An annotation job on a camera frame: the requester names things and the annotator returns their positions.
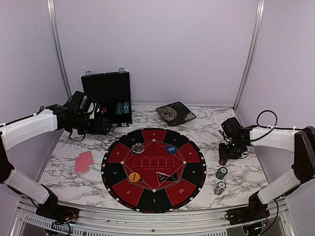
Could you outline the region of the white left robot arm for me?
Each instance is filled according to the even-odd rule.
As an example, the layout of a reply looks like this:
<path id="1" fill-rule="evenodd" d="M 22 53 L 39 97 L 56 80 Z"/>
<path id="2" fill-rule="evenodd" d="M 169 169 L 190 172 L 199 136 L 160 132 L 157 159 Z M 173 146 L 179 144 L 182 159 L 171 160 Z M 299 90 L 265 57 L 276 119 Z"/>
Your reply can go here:
<path id="1" fill-rule="evenodd" d="M 60 129 L 68 133 L 77 130 L 81 135 L 105 135 L 110 131 L 109 121 L 98 117 L 97 112 L 95 106 L 81 109 L 55 104 L 15 122 L 1 124 L 0 182 L 36 202 L 40 213 L 46 213 L 52 219 L 59 218 L 63 206 L 58 204 L 58 197 L 44 185 L 15 169 L 9 162 L 6 152 L 33 137 Z"/>

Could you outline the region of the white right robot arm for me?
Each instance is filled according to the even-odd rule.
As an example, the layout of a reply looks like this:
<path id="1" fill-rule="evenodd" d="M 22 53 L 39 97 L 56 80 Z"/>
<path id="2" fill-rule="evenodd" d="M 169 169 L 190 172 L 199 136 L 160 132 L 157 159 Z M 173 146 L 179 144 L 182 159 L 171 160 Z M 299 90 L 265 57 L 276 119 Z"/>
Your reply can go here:
<path id="1" fill-rule="evenodd" d="M 300 185 L 315 177 L 315 128 L 281 128 L 276 124 L 259 124 L 243 127 L 237 118 L 228 118 L 221 124 L 225 143 L 219 145 L 219 163 L 242 157 L 249 146 L 270 147 L 291 151 L 294 162 L 291 168 L 276 180 L 252 194 L 249 204 L 241 212 L 232 209 L 228 215 L 245 216 L 255 220 L 267 209 L 270 202 L 295 191 Z"/>

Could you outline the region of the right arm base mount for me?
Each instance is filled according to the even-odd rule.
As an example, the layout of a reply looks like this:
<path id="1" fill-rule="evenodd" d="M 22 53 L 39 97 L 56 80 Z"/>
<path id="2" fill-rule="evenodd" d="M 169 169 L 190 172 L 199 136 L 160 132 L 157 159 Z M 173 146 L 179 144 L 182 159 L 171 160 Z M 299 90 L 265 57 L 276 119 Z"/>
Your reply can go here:
<path id="1" fill-rule="evenodd" d="M 229 209 L 225 214 L 225 219 L 229 221 L 230 225 L 237 225 L 248 223 L 254 220 L 268 218 L 270 212 L 268 209 L 263 209 L 262 212 L 251 212 L 248 207 L 239 207 Z"/>

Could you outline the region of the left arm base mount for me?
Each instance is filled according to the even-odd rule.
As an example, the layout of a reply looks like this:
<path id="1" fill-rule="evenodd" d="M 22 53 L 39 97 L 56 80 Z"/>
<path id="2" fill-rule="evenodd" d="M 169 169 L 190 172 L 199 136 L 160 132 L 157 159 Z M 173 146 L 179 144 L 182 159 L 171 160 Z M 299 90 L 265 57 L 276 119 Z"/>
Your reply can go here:
<path id="1" fill-rule="evenodd" d="M 75 223 L 78 218 L 79 209 L 75 207 L 58 205 L 56 209 L 48 210 L 38 208 L 36 214 L 49 219 L 53 219 L 57 224 Z"/>

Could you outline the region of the red 100 chip stack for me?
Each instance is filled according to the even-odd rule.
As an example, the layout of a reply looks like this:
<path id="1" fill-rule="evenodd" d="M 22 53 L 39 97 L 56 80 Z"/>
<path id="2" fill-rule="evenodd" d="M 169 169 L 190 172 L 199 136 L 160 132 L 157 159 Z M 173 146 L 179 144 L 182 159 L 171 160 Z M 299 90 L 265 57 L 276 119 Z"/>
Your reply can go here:
<path id="1" fill-rule="evenodd" d="M 220 160 L 219 160 L 219 164 L 220 164 L 221 166 L 225 166 L 225 165 L 227 164 L 227 160 L 220 159 Z"/>

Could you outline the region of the clear round dealer button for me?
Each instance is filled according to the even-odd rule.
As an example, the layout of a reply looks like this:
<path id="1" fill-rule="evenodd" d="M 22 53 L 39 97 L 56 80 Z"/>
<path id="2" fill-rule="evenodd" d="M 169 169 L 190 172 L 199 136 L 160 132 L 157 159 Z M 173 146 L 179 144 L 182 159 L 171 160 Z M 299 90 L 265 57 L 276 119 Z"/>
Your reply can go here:
<path id="1" fill-rule="evenodd" d="M 134 144 L 132 147 L 134 153 L 142 153 L 145 150 L 145 146 L 142 144 Z"/>

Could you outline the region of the orange big blind button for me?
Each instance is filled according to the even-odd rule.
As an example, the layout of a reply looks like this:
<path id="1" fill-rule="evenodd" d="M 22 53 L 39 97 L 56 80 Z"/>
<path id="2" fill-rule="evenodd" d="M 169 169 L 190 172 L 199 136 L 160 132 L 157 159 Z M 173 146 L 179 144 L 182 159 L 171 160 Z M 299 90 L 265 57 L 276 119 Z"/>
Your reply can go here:
<path id="1" fill-rule="evenodd" d="M 130 182 L 138 182 L 140 180 L 140 174 L 136 172 L 130 173 L 128 179 Z"/>

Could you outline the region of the blue small blind button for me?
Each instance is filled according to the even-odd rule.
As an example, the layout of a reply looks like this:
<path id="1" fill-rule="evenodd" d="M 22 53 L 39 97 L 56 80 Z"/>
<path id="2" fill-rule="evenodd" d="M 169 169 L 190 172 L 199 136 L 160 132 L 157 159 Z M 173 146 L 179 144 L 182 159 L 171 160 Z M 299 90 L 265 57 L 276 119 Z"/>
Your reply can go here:
<path id="1" fill-rule="evenodd" d="M 175 146 L 168 146 L 166 150 L 168 153 L 175 153 L 177 151 L 177 148 Z"/>

